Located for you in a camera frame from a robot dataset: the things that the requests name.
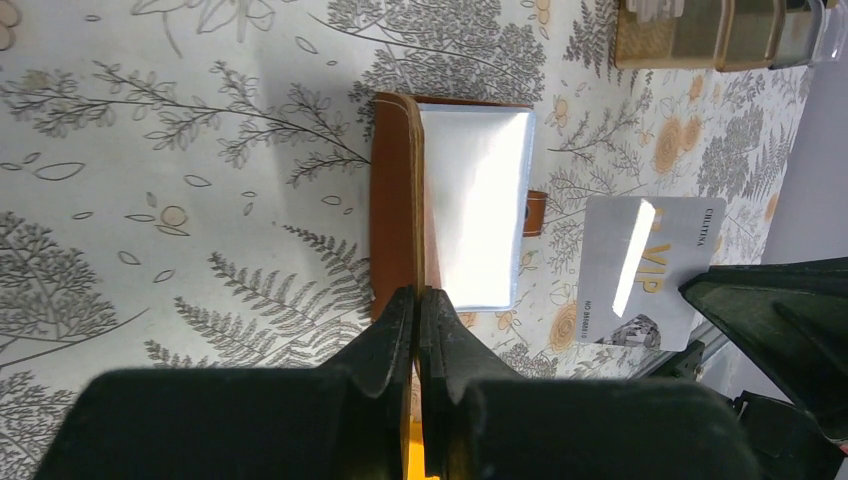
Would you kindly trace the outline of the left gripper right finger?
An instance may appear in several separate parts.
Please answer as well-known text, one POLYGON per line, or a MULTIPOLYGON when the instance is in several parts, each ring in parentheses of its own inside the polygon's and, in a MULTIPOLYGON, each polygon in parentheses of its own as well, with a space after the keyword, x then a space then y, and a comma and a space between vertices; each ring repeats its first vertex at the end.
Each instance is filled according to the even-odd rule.
POLYGON ((425 473, 447 479, 456 410, 466 387, 478 380, 523 376, 482 343, 459 318, 448 294, 428 287, 422 297, 418 334, 425 473))

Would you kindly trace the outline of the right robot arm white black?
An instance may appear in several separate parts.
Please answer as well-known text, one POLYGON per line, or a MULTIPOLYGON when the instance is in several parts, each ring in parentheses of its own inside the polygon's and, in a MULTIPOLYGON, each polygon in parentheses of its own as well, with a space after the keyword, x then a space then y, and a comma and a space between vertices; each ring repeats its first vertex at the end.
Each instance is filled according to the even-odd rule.
POLYGON ((728 405, 765 479, 832 479, 847 458, 847 260, 719 265, 682 298, 784 394, 728 405))

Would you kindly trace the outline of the silver VIP credit card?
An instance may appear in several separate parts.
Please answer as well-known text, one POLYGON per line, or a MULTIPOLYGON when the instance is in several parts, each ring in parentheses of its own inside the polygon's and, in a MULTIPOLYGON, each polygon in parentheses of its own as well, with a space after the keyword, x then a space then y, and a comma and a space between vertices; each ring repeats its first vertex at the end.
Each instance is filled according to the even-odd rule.
POLYGON ((576 339, 684 350, 695 312, 679 289, 709 269, 726 206, 721 198, 590 198, 577 284, 576 339))

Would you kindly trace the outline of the brown leather card holder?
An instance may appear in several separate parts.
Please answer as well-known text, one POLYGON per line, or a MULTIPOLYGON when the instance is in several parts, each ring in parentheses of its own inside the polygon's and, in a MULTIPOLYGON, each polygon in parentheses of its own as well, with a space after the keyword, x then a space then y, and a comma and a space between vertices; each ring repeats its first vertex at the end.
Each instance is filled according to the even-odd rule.
POLYGON ((511 309, 546 203, 529 185, 532 107, 396 92, 374 106, 372 315, 406 286, 443 290, 459 312, 511 309))

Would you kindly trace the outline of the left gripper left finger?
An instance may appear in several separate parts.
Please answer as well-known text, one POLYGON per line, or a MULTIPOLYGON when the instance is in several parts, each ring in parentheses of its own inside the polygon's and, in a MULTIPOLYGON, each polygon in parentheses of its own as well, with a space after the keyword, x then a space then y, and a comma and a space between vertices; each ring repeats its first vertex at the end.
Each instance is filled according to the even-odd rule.
POLYGON ((406 477, 415 320, 416 292, 399 288, 377 320, 321 364, 345 384, 334 479, 406 477))

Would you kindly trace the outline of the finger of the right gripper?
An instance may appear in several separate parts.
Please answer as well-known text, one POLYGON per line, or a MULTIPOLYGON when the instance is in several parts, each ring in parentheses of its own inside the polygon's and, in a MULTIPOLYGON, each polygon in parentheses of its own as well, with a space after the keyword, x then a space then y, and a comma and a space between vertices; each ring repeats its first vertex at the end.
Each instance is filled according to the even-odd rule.
POLYGON ((846 259, 714 266, 679 292, 825 437, 846 437, 846 259))

